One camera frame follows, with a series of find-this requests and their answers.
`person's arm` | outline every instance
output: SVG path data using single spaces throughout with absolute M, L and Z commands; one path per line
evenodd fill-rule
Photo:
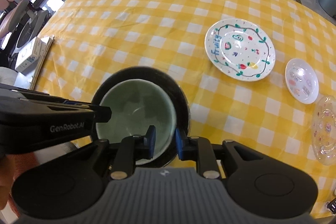
M 14 159 L 5 156 L 0 159 L 0 210 L 4 209 L 8 201 L 8 194 L 13 184 L 15 171 Z

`metal screw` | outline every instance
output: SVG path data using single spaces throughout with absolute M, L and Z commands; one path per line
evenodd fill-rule
M 203 177 L 205 177 L 206 179 L 216 179 L 220 176 L 221 174 L 217 171 L 214 170 L 209 170 L 209 171 L 205 171 L 203 173 Z
M 114 171 L 111 173 L 111 178 L 121 180 L 127 178 L 127 174 L 123 171 Z

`plate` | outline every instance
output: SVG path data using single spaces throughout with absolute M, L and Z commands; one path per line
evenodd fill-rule
M 285 80 L 289 92 L 304 103 L 315 102 L 319 95 L 319 81 L 313 68 L 304 60 L 291 59 L 285 69 Z
M 220 71 L 241 81 L 261 80 L 275 64 L 271 39 L 257 25 L 243 19 L 228 18 L 212 25 L 204 46 Z
M 316 104 L 311 121 L 311 144 L 320 163 L 336 163 L 336 99 L 333 96 L 325 96 Z

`white cardboard box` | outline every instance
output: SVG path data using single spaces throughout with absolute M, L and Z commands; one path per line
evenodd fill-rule
M 23 72 L 31 64 L 37 61 L 41 51 L 42 41 L 38 37 L 34 37 L 24 46 L 17 55 L 15 70 Z

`tablecloth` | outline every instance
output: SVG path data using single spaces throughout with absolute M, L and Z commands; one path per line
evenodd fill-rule
M 273 41 L 276 63 L 265 79 L 234 80 L 208 59 L 206 31 L 230 17 L 255 23 Z M 37 90 L 90 101 L 118 70 L 158 68 L 187 96 L 190 135 L 212 143 L 234 139 L 304 170 L 319 188 L 312 215 L 330 214 L 325 202 L 333 198 L 336 166 L 315 159 L 310 138 L 314 104 L 295 100 L 284 82 L 286 63 L 302 58 L 316 71 L 320 93 L 335 95 L 336 27 L 315 12 L 293 0 L 66 0 L 39 36 L 52 34 L 55 44 Z

